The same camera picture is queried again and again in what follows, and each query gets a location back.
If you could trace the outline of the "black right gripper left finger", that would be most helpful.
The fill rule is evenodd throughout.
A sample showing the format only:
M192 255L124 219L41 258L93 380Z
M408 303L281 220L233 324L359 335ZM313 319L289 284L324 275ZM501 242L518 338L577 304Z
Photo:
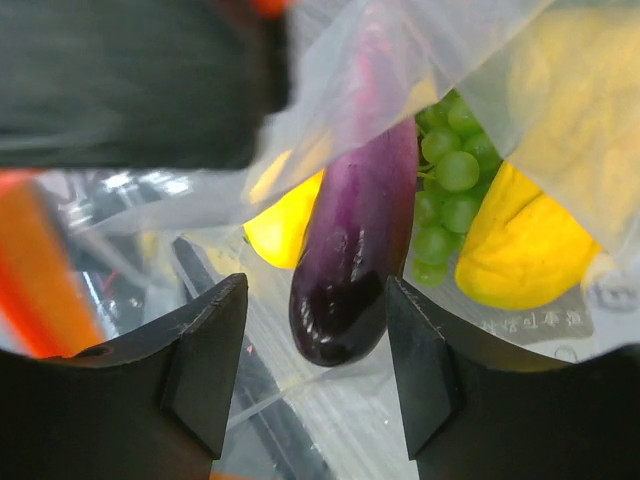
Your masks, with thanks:
M243 274L71 358L1 355L5 479L206 479L222 453Z

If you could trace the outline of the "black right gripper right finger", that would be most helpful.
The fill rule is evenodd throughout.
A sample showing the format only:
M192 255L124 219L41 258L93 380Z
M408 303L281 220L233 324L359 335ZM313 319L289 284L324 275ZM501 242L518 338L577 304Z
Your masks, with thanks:
M409 457L423 479L635 479L639 348L567 363L508 343L406 281L386 316Z

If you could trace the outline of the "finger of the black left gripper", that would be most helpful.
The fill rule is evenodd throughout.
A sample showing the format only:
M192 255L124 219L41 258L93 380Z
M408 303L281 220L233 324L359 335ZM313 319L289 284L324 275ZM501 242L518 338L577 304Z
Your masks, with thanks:
M1 5L1 163L243 170L291 92L288 1Z

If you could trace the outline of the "purple fake eggplant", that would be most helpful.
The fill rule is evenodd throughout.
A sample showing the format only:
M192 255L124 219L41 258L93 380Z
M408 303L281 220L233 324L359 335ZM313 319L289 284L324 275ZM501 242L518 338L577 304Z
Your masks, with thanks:
M388 277L402 274L414 218L417 132L390 119L403 89L399 43L379 20L359 35L344 105L345 146L324 171L292 277L289 323L299 353L321 367L366 357L386 330Z

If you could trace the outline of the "yellow fake mango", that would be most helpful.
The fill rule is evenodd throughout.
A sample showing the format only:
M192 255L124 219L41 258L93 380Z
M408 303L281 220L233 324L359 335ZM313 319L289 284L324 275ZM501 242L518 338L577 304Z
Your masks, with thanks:
M324 173L318 171L243 225L249 244L270 265L296 267Z

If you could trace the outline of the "yellow fake bell pepper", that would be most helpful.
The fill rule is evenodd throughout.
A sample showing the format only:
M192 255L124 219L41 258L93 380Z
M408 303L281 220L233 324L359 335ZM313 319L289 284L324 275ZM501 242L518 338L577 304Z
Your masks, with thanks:
M593 264L639 283L639 5L555 2L464 90L506 154L455 272L497 308L542 306Z

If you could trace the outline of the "green fake grapes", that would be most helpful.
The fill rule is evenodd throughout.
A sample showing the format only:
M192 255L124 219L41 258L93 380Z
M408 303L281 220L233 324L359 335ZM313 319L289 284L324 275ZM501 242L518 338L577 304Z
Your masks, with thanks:
M414 208L418 284L433 287L449 275L502 157L457 91L415 115L420 164Z

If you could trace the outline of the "clear zip top bag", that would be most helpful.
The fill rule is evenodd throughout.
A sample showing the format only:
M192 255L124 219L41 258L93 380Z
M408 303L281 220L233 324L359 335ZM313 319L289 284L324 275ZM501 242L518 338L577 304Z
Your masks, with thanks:
M635 1L5 1L5 479L635 479Z

